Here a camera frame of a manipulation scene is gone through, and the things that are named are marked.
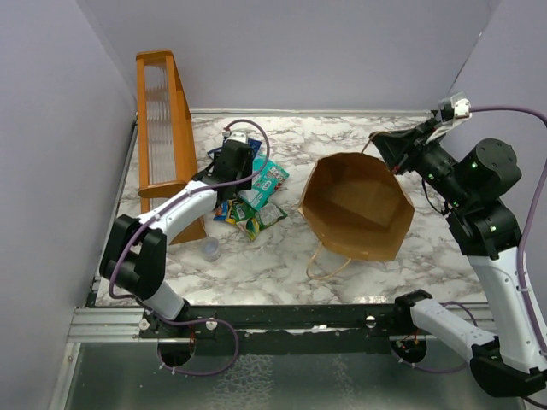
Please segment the yellow M&M's packet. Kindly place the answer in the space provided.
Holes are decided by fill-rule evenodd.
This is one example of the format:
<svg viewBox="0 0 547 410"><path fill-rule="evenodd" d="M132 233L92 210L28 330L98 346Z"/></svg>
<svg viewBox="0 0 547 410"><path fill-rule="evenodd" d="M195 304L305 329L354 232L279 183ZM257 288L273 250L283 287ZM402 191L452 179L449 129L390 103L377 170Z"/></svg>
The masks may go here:
<svg viewBox="0 0 547 410"><path fill-rule="evenodd" d="M244 220L244 217L244 203L237 199L229 200L227 202L225 221L232 225L236 225L240 221Z"/></svg>

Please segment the dark blue snack packet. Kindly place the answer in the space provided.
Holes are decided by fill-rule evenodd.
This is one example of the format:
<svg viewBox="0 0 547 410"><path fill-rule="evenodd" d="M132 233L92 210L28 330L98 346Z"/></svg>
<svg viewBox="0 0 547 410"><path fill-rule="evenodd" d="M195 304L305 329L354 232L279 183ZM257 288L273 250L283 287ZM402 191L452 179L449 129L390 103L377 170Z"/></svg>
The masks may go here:
<svg viewBox="0 0 547 410"><path fill-rule="evenodd" d="M222 147L217 147L208 151L207 155L211 161L216 161L217 158L220 156L221 151L222 151Z"/></svg>

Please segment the blue Burts crisps packet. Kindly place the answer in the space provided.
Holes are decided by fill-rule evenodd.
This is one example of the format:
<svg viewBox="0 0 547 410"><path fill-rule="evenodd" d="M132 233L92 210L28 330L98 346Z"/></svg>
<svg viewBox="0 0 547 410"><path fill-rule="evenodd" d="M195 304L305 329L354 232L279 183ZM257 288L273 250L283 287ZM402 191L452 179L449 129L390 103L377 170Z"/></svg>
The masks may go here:
<svg viewBox="0 0 547 410"><path fill-rule="evenodd" d="M260 149L261 149L262 142L254 139L254 138L249 138L248 139L248 145L252 149L253 156L256 156L258 154L258 152L260 151Z"/></svg>

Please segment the small blue candy bar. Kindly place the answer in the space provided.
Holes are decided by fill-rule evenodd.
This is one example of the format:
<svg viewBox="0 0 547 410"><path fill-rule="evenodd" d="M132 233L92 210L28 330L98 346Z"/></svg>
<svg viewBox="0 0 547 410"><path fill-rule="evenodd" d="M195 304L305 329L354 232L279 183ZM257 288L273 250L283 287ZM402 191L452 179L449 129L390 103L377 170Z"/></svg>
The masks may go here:
<svg viewBox="0 0 547 410"><path fill-rule="evenodd" d="M229 201L224 201L216 210L213 220L224 221L230 208Z"/></svg>

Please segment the brown paper bag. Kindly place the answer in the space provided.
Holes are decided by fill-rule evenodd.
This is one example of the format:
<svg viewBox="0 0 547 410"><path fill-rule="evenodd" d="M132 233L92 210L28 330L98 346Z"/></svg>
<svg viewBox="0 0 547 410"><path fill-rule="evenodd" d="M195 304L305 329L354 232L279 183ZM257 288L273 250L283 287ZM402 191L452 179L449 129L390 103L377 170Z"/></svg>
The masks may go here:
<svg viewBox="0 0 547 410"><path fill-rule="evenodd" d="M366 153L381 132L374 132L359 152L340 152L320 158L309 175L298 212L318 238L306 275L328 280L352 261L387 262L396 259L414 217L415 208L383 160ZM324 275L312 265L323 250L346 261Z"/></svg>

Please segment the green yellow snack packet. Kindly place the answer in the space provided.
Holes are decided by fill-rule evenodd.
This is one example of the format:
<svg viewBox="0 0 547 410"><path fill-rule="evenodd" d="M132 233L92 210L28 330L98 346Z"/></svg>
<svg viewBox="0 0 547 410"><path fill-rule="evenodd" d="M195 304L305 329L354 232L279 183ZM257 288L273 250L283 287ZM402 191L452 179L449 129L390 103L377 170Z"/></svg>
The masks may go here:
<svg viewBox="0 0 547 410"><path fill-rule="evenodd" d="M242 231L250 241L254 241L261 231L268 229L277 222L287 217L287 213L277 204L265 202L259 209L253 209L246 202L244 203L244 220L235 226Z"/></svg>

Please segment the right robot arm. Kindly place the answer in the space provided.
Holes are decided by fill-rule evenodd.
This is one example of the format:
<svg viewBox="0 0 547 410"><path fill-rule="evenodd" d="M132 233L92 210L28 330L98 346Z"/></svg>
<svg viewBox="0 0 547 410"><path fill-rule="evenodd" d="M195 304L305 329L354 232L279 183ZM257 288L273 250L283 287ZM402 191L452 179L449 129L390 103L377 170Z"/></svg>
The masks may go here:
<svg viewBox="0 0 547 410"><path fill-rule="evenodd" d="M445 343L488 395L528 399L546 388L539 341L546 324L524 267L524 235L501 200L521 178L517 157L507 143L486 138L457 161L440 144L444 134L430 119L369 140L393 174L415 172L443 197L450 233L479 278L497 330L480 330L424 290L396 299L392 323L403 334L420 329Z"/></svg>

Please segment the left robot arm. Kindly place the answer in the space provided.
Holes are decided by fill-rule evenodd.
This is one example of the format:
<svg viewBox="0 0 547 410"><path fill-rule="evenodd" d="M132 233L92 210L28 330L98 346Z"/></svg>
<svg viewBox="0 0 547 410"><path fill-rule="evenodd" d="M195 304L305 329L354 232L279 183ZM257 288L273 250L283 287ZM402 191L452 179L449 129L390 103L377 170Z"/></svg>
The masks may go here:
<svg viewBox="0 0 547 410"><path fill-rule="evenodd" d="M218 156L162 205L136 218L115 219L99 273L111 285L160 315L159 326L179 337L188 329L188 302L165 279L167 247L192 223L241 189L250 187L253 150L233 138Z"/></svg>

